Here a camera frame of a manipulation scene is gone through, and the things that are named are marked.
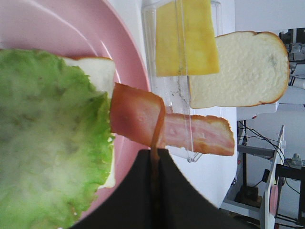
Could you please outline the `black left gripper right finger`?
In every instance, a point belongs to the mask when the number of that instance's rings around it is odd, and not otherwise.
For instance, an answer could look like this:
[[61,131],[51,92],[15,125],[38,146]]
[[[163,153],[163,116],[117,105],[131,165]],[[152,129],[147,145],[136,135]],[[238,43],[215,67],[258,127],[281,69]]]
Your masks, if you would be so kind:
[[161,191],[160,229],[255,229],[205,199],[184,177],[168,150],[158,149]]

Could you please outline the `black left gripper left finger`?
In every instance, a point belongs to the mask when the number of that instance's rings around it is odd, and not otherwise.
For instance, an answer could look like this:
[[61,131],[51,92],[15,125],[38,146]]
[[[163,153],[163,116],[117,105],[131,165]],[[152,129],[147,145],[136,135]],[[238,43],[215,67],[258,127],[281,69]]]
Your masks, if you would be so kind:
[[140,150],[130,171],[108,197],[73,229],[151,229],[150,150]]

